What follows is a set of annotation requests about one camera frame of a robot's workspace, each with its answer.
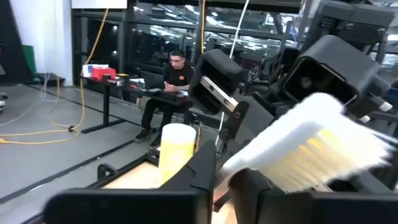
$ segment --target table leg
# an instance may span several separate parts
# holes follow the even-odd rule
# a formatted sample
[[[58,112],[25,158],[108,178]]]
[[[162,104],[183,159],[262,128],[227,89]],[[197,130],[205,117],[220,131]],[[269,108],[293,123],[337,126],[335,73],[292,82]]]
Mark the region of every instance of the table leg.
[[[97,131],[97,130],[100,130],[103,128],[107,128],[107,127],[125,122],[125,120],[123,120],[123,119],[109,122],[109,99],[110,98],[111,98],[111,87],[108,85],[105,85],[104,86],[104,95],[103,95],[103,122],[100,125],[81,130],[81,132],[83,134],[87,134],[87,133],[90,133],[93,131]]]

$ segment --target black t-shirt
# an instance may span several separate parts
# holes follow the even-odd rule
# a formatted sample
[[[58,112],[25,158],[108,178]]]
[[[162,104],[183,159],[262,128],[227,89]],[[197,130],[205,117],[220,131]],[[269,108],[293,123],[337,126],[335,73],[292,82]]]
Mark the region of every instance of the black t-shirt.
[[[170,64],[166,65],[163,70],[164,80],[171,85],[185,86],[189,85],[193,76],[193,67],[185,63],[182,69],[174,69]]]

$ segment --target white wall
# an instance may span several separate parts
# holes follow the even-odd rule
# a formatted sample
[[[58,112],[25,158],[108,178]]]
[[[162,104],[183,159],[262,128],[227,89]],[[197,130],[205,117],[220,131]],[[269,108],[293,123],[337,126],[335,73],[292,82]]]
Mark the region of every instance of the white wall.
[[[54,73],[73,84],[70,0],[11,0],[24,45],[34,46],[37,73]]]

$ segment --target wooden board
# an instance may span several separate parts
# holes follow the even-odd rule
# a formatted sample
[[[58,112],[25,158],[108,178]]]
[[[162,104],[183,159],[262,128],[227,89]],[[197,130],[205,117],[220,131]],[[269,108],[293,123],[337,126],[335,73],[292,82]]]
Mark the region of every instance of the wooden board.
[[[104,189],[154,189],[159,187],[158,168],[144,162],[118,179],[104,186]],[[213,212],[212,224],[237,224],[235,211],[231,202],[226,203],[219,212]]]

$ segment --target sneaker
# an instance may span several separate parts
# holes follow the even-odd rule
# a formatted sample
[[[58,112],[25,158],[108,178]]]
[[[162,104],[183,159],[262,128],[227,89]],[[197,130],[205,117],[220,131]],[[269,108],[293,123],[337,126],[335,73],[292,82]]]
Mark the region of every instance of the sneaker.
[[[140,143],[150,137],[150,131],[143,129],[135,138],[136,143]]]
[[[149,149],[157,149],[158,147],[160,147],[161,140],[162,136],[158,134],[155,140],[149,145]]]

